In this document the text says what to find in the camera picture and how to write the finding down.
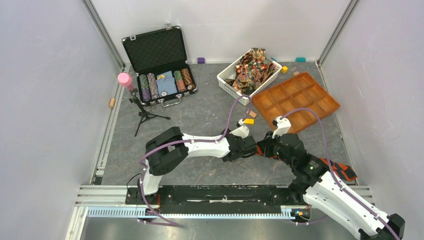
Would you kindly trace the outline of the orange navy striped tie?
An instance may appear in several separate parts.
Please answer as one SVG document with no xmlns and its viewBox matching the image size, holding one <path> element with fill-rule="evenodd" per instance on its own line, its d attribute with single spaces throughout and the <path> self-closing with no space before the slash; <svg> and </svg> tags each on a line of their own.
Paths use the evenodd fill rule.
<svg viewBox="0 0 424 240">
<path fill-rule="evenodd" d="M 265 150 L 264 148 L 262 149 L 259 146 L 257 146 L 256 154 L 260 156 L 264 156 L 266 158 L 280 161 L 277 155 L 265 154 L 264 150 Z M 345 165 L 343 163 L 333 162 L 333 161 L 330 161 L 330 163 L 331 163 L 333 171 L 340 179 L 351 182 L 358 177 L 351 166 Z"/>
</svg>

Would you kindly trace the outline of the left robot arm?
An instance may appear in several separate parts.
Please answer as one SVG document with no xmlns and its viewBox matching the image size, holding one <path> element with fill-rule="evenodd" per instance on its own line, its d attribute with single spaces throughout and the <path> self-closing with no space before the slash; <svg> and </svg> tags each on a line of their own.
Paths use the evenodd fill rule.
<svg viewBox="0 0 424 240">
<path fill-rule="evenodd" d="M 255 154 L 256 141 L 249 136 L 246 126 L 233 131 L 225 129 L 216 136 L 194 136 L 171 127 L 145 144 L 141 163 L 146 164 L 140 181 L 138 197 L 145 204 L 157 198 L 162 176 L 172 172 L 182 161 L 195 157 L 214 157 L 223 162 L 234 162 Z"/>
</svg>

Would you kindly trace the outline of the white plastic basket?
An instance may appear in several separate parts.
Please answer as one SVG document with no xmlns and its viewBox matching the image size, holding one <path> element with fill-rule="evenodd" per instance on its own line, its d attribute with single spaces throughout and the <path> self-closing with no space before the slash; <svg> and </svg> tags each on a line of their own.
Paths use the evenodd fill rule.
<svg viewBox="0 0 424 240">
<path fill-rule="evenodd" d="M 267 57 L 264 48 L 253 47 L 217 75 L 218 85 L 237 99 L 253 97 L 265 90 L 279 75 L 282 66 Z"/>
</svg>

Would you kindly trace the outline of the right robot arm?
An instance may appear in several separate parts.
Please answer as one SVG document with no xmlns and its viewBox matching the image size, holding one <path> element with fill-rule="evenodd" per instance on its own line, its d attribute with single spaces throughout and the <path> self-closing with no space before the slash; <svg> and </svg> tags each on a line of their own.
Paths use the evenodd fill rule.
<svg viewBox="0 0 424 240">
<path fill-rule="evenodd" d="M 272 136 L 268 132 L 257 145 L 257 154 L 284 162 L 295 179 L 288 187 L 289 199 L 305 203 L 345 227 L 358 240 L 401 240 L 405 220 L 378 209 L 340 179 L 324 159 L 305 150 L 297 134 Z"/>
</svg>

